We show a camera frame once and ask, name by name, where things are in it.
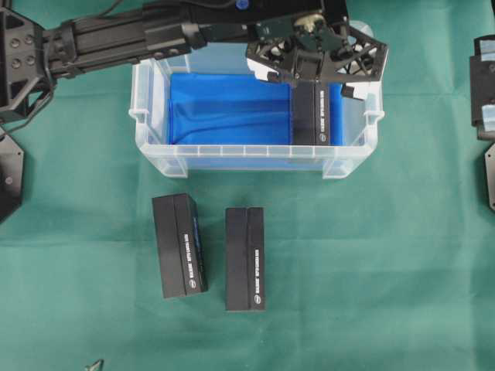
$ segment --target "green cloth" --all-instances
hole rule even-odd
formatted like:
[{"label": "green cloth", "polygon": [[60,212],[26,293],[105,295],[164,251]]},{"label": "green cloth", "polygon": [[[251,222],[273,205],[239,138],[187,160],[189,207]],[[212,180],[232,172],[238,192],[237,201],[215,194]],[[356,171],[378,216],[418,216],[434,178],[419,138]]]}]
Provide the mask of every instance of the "green cloth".
[{"label": "green cloth", "polygon": [[[47,28],[110,2],[14,1]],[[167,179],[135,147],[130,66],[60,81],[15,136],[25,203],[0,226],[2,369],[495,369],[495,214],[469,98],[490,2],[349,8],[390,58],[378,148],[348,179]],[[198,203],[210,290],[165,301],[151,198],[175,192]],[[265,313],[224,311],[228,206],[265,208]]]}]

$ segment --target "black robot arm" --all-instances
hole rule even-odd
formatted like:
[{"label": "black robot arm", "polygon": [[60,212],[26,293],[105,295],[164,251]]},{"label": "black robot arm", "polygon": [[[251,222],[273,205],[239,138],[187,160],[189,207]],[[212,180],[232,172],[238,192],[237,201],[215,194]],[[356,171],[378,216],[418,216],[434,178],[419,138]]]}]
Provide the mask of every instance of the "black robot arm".
[{"label": "black robot arm", "polygon": [[381,78],[387,46],[349,25],[344,0],[201,1],[162,0],[48,30],[0,9],[0,125],[26,120],[17,128],[26,126],[50,102],[58,79],[179,56],[208,43],[246,43],[248,66],[261,80]]}]

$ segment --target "blue fabric liner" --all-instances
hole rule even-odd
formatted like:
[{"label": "blue fabric liner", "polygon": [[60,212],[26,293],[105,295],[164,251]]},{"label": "blue fabric liner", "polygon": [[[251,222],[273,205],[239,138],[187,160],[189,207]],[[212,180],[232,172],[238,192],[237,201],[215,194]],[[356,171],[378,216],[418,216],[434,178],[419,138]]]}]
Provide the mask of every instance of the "blue fabric liner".
[{"label": "blue fabric liner", "polygon": [[344,145],[342,85],[339,83],[331,83],[329,88],[330,88],[330,144]]},{"label": "blue fabric liner", "polygon": [[[331,112],[340,112],[342,121],[340,89],[337,95],[340,100],[335,105],[340,105],[340,110],[335,107]],[[169,143],[290,145],[290,99],[288,84],[264,83],[252,75],[174,73],[170,81]],[[340,133],[336,143],[343,141],[341,129],[333,129]]]}]

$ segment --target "black rectangular box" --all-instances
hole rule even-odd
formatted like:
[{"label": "black rectangular box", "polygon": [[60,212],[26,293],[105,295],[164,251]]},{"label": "black rectangular box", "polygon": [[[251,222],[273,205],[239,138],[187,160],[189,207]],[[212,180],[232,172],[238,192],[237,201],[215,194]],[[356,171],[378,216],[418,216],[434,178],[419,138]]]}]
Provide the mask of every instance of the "black rectangular box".
[{"label": "black rectangular box", "polygon": [[330,89],[300,82],[292,89],[292,145],[330,145]]},{"label": "black rectangular box", "polygon": [[228,311],[265,309],[265,228],[263,209],[226,211]]},{"label": "black rectangular box", "polygon": [[207,290],[196,203],[187,194],[152,200],[164,298]]}]

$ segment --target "plastic storage box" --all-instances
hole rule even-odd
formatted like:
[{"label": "plastic storage box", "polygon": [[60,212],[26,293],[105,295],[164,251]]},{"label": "plastic storage box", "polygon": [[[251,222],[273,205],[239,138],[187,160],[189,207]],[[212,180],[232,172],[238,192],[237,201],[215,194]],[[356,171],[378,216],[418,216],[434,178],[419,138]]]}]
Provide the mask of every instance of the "plastic storage box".
[{"label": "plastic storage box", "polygon": [[[362,22],[351,25],[372,36]],[[189,170],[321,171],[324,179],[347,177],[377,147],[383,118],[380,83],[359,84],[364,100],[343,100],[343,146],[168,145],[170,76],[173,73],[251,73],[244,44],[210,44],[185,56],[146,60],[133,67],[129,114],[136,120],[136,144],[165,176],[186,178]]]}]

